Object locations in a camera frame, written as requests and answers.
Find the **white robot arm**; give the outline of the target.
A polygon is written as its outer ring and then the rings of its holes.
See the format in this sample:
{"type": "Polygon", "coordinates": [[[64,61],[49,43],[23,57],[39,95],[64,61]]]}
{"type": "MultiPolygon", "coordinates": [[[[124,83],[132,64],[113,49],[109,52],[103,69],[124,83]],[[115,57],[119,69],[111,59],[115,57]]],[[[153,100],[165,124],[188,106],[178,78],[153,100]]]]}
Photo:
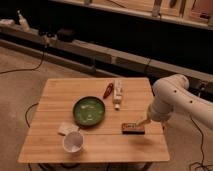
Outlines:
{"type": "Polygon", "coordinates": [[[148,124],[151,121],[165,122],[178,107],[213,130],[213,103],[193,95],[188,88],[189,80],[182,74],[158,79],[152,86],[155,97],[148,106],[146,115],[136,124],[148,124]]]}

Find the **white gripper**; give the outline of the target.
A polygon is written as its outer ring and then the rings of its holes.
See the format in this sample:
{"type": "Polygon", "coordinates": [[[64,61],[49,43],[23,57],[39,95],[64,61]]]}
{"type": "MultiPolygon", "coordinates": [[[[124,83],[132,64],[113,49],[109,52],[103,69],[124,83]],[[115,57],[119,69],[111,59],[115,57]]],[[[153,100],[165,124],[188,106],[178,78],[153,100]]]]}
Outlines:
{"type": "Polygon", "coordinates": [[[137,125],[149,124],[151,121],[165,122],[170,118],[171,106],[166,103],[155,103],[149,105],[145,118],[137,121],[137,125]]]}

